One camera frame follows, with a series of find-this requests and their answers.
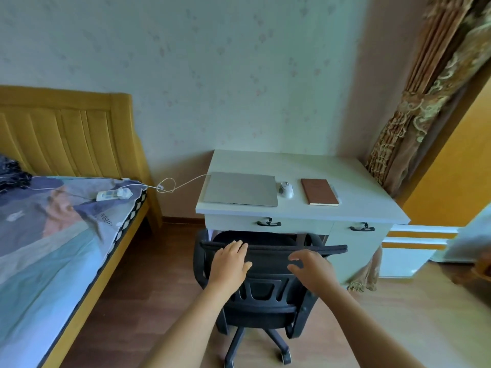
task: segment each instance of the closed silver laptop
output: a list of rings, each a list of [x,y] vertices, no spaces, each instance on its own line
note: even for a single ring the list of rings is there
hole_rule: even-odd
[[[278,206],[274,176],[212,172],[203,200],[207,203]]]

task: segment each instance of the floor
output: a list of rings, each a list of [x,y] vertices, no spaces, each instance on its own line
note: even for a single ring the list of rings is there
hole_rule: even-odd
[[[194,235],[200,228],[169,224],[157,236],[151,236],[147,226],[139,229],[62,368],[138,366],[200,292],[192,271]],[[449,276],[464,270],[429,262],[412,280],[381,279],[376,292],[355,297],[428,368],[489,367],[491,284],[452,284]],[[223,366],[231,338],[213,331],[203,368]],[[321,302],[300,338],[287,342],[291,366],[358,366],[334,316]],[[250,329],[235,366],[279,367],[275,354],[266,334]]]

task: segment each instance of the desk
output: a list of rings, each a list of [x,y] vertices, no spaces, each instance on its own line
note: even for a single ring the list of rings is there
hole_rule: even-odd
[[[278,206],[206,203],[206,176],[196,213],[205,215],[210,231],[258,231],[327,235],[326,245],[347,244],[348,252],[329,258],[342,284],[365,266],[393,224],[407,224],[409,218],[354,158],[320,155],[276,154],[215,150],[208,173],[251,173],[275,176],[289,182],[294,196],[278,196]],[[339,206],[309,205],[301,178],[327,179],[336,191]],[[279,227],[258,226],[271,217]],[[367,222],[374,231],[353,231]]]

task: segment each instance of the brown notebook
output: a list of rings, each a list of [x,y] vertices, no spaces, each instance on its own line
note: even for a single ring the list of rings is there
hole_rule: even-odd
[[[326,179],[302,178],[301,181],[310,205],[339,205],[339,201]]]

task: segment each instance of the person's left hand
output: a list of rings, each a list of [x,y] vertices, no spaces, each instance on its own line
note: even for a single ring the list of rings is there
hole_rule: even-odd
[[[244,263],[248,244],[242,240],[232,241],[225,248],[220,248],[213,257],[208,287],[211,287],[228,299],[246,278],[252,262]]]

